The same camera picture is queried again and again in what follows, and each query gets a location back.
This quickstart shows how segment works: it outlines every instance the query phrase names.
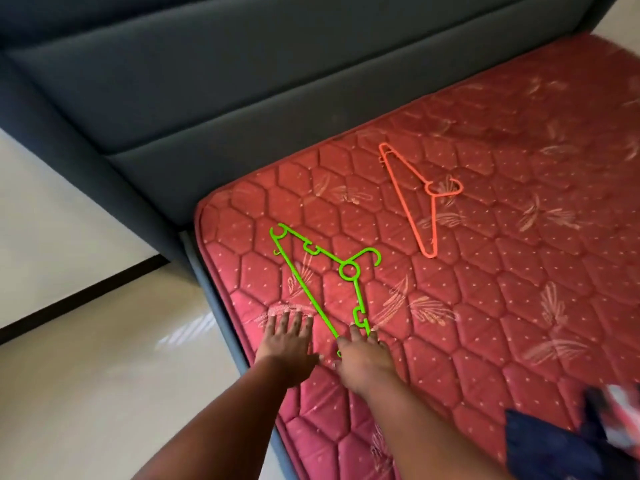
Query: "white floor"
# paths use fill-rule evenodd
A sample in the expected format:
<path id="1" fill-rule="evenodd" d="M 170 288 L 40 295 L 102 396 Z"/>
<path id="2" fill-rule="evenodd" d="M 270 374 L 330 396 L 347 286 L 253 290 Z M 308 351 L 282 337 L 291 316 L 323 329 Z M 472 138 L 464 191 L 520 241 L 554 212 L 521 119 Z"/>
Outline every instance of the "white floor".
<path id="1" fill-rule="evenodd" d="M 128 479 L 237 377 L 165 266 L 0 346 L 0 479 Z M 260 478 L 283 478 L 271 449 Z"/>

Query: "red mattress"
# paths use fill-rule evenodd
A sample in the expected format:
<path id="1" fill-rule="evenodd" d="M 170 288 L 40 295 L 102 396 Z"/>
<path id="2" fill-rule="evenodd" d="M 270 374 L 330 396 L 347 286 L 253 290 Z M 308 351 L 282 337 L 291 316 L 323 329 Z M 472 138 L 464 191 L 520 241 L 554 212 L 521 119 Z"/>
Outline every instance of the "red mattress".
<path id="1" fill-rule="evenodd" d="M 380 142 L 437 187 L 464 185 L 438 200 L 436 258 L 419 252 Z M 428 246 L 428 198 L 396 174 Z M 268 310 L 313 311 L 274 254 L 277 223 L 341 258 L 380 251 L 379 266 L 357 259 L 371 326 L 402 378 L 503 461 L 506 408 L 572 429 L 585 385 L 640 379 L 640 60 L 562 39 L 211 193 L 198 243 L 250 362 Z M 299 239 L 281 244 L 345 332 L 354 286 Z M 292 462 L 300 478 L 397 476 L 366 405 L 330 368 L 333 344 L 316 317 L 324 364 L 277 423 Z"/>

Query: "bed frame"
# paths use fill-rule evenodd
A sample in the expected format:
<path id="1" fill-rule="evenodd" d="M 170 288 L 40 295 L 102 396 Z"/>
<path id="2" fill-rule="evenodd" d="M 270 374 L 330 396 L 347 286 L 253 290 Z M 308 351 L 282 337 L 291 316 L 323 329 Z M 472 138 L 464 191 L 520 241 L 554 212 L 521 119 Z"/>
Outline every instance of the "bed frame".
<path id="1" fill-rule="evenodd" d="M 0 127 L 165 257 L 204 270 L 220 185 L 576 30 L 615 0 L 0 0 Z M 296 475 L 277 432 L 272 445 Z"/>

